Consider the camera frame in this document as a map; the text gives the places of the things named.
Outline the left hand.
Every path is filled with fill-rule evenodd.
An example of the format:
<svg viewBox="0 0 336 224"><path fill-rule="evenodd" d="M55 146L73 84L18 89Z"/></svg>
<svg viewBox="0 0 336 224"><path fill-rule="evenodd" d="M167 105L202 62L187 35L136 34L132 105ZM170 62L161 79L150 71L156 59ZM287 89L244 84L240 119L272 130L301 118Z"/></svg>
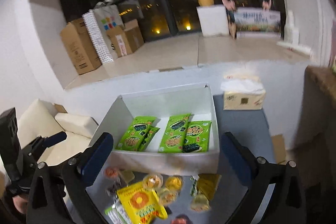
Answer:
<svg viewBox="0 0 336 224"><path fill-rule="evenodd" d="M26 194L21 194L13 197L13 204L17 211L21 214L27 214L27 206L28 206L29 196Z"/></svg>

